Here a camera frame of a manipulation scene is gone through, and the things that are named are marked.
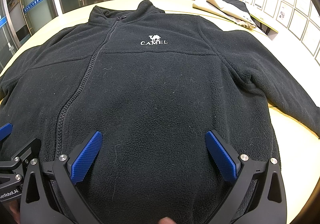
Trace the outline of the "person's right hand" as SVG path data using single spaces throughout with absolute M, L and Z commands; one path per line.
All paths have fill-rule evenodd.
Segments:
M 164 217 L 160 219 L 158 223 L 159 224 L 176 224 L 176 222 L 169 217 Z

